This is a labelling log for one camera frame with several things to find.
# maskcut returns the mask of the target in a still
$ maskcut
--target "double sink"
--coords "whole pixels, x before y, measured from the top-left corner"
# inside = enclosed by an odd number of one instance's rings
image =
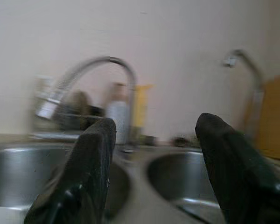
[[[66,159],[72,146],[48,142],[0,144],[1,224],[23,223],[25,214],[51,172]],[[184,213],[189,218],[187,223],[224,223],[200,152],[154,148],[148,149],[138,161],[140,151],[135,152],[128,163],[113,157],[105,206],[106,222],[112,223],[118,214],[125,216],[124,208],[133,203],[129,198],[137,193],[134,186],[140,183],[144,194],[153,194],[156,200],[168,204],[169,209]],[[138,183],[135,181],[137,172],[129,172],[131,167],[144,176],[141,181],[138,179]],[[142,207],[146,204],[149,203],[142,201]]]

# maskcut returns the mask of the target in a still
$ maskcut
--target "sink basin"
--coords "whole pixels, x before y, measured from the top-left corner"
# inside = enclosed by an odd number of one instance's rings
[[[152,186],[172,205],[201,223],[225,223],[201,153],[165,155],[153,160],[147,171]]]
[[[0,145],[0,223],[23,223],[25,214],[50,177],[66,159],[72,144],[16,143]],[[128,198],[130,181],[118,164],[111,165],[105,216],[113,218]]]

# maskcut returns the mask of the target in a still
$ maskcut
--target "bottle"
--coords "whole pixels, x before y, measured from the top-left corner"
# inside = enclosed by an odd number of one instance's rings
[[[114,120],[116,124],[116,144],[125,144],[129,122],[129,108],[127,105],[126,85],[115,83],[111,101],[106,107],[107,118]]]

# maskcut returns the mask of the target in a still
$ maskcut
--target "dish soap bottle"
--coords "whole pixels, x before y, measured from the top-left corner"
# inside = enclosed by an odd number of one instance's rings
[[[126,85],[115,83],[112,91],[112,98],[106,107],[106,117],[114,120],[116,124],[116,144],[125,144],[129,121],[126,96]]]

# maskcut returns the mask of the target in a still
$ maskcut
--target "sink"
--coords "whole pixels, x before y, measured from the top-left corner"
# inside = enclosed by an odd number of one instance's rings
[[[148,179],[165,200],[205,224],[224,224],[202,153],[163,155],[148,165]]]
[[[72,144],[14,143],[0,144],[0,223],[23,223],[25,214],[50,177],[62,163]],[[111,219],[125,204],[130,188],[125,170],[111,165],[110,188],[105,217]]]

